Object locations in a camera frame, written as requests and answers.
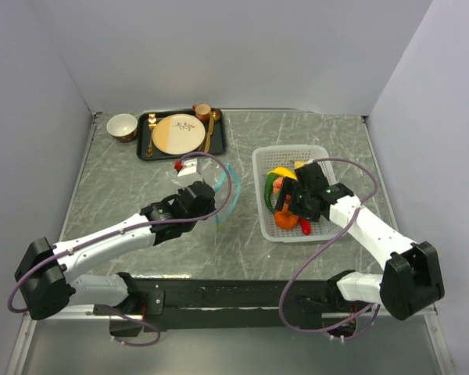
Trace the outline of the clear zip top bag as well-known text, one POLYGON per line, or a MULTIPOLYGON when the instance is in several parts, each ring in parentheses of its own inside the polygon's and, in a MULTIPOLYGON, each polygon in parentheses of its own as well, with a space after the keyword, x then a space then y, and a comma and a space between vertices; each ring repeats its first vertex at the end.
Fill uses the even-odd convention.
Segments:
MULTIPOLYGON (((227 218, 233 213, 235 206, 238 203, 242 189, 241 181, 229 162, 224 164, 227 169, 226 173, 224 169, 212 159, 201 160, 197 158, 197 160, 199 162, 202 180, 210 185, 215 192, 216 206, 224 201, 227 202, 222 210, 213 216, 216 229, 217 231, 220 231, 223 229, 227 218)), ((170 186, 172 184, 177 188, 184 188, 187 186, 177 180, 177 172, 175 170, 166 172, 165 176, 166 179, 170 181, 170 186)))

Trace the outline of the orange toy pumpkin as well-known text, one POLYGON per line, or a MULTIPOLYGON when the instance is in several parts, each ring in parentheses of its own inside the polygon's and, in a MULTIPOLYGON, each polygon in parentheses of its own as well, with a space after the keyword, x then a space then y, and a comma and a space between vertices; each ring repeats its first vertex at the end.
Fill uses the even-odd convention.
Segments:
POLYGON ((289 211, 281 210, 275 212, 274 222, 282 230, 292 230, 298 225, 299 217, 289 211))

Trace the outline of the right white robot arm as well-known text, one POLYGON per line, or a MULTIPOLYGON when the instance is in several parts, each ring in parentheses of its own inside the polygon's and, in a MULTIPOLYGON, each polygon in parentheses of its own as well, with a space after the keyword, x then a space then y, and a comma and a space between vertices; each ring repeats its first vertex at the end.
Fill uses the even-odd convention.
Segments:
POLYGON ((327 282, 320 303, 344 311, 353 302, 384 306, 398 320, 406 320, 441 300, 445 287, 436 248, 416 241, 374 215, 351 189, 332 184, 320 163, 311 160, 284 177, 277 196, 277 213, 291 213, 317 221, 325 218, 350 234, 381 267, 380 274, 347 270, 327 282))

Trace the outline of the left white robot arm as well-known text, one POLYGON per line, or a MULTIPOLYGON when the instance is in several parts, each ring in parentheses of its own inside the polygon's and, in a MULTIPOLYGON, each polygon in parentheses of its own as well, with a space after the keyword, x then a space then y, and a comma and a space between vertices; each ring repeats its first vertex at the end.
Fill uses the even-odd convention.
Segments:
POLYGON ((68 305, 109 305, 132 313, 140 295, 129 275, 96 277, 88 271, 132 251, 179 238, 214 210, 213 188, 196 181, 105 230, 56 244, 44 237, 32 241, 15 272, 25 311, 33 320, 54 316, 68 305))

